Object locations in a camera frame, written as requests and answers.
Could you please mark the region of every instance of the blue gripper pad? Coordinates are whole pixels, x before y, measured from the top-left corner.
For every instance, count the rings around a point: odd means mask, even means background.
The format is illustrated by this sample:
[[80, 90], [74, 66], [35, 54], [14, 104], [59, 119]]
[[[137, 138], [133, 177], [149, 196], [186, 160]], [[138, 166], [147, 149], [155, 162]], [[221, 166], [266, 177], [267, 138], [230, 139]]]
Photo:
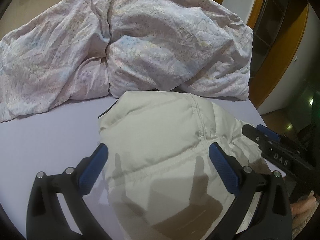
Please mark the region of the blue gripper pad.
[[216, 168], [219, 176], [221, 177], [224, 186], [227, 191], [235, 196], [240, 193], [239, 189], [239, 178], [232, 167], [229, 165], [227, 156], [223, 150], [219, 149], [215, 143], [212, 143], [209, 147], [209, 158]]
[[267, 135], [271, 140], [276, 141], [276, 142], [280, 142], [280, 136], [276, 132], [270, 130], [269, 128], [267, 128], [265, 126], [263, 126], [262, 124], [259, 124], [257, 126], [257, 129], [260, 132], [263, 132], [265, 135]]
[[100, 144], [92, 154], [89, 164], [79, 177], [78, 186], [81, 195], [88, 195], [90, 193], [107, 160], [108, 147], [105, 144]]

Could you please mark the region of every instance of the bed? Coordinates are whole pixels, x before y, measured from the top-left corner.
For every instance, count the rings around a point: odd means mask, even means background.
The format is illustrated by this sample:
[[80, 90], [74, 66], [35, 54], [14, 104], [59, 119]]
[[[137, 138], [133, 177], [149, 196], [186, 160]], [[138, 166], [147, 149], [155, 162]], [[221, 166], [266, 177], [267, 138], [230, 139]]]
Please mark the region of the bed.
[[[209, 98], [238, 119], [254, 125], [264, 124], [250, 100]], [[99, 144], [98, 116], [116, 99], [104, 97], [83, 102], [69, 102], [47, 113], [22, 117], [0, 124], [0, 203], [17, 229], [26, 236], [29, 194], [39, 171], [59, 174], [75, 167], [91, 155]], [[268, 164], [271, 170], [276, 169]], [[101, 187], [100, 175], [84, 200], [113, 240], [123, 240], [116, 216], [108, 205], [107, 189]], [[62, 209], [72, 230], [79, 232], [62, 195]]]

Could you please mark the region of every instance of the white down jacket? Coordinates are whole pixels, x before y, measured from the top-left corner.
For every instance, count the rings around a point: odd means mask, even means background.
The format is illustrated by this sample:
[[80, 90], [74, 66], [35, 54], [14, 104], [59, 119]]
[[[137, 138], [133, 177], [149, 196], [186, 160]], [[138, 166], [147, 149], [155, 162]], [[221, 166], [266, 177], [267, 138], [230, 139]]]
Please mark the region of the white down jacket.
[[99, 120], [109, 149], [108, 201], [125, 239], [200, 240], [212, 232], [234, 199], [208, 157], [213, 142], [242, 166], [269, 172], [258, 146], [242, 135], [245, 122], [195, 95], [126, 92]]

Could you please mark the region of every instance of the metal screw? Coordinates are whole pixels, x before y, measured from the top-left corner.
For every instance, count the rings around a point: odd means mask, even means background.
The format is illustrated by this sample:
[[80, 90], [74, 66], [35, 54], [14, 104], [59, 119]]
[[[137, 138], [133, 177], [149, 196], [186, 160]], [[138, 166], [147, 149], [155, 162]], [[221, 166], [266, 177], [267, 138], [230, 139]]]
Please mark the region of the metal screw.
[[273, 175], [276, 176], [277, 178], [281, 177], [281, 173], [279, 171], [274, 171]]
[[249, 167], [249, 166], [244, 166], [244, 167], [243, 167], [243, 171], [244, 171], [245, 173], [251, 173], [251, 172], [252, 172], [252, 169], [251, 169], [251, 167]]
[[38, 174], [37, 174], [37, 178], [38, 179], [41, 179], [43, 176], [44, 176], [44, 172], [43, 171], [38, 172]]
[[75, 171], [75, 168], [69, 167], [66, 168], [66, 174], [72, 174]]

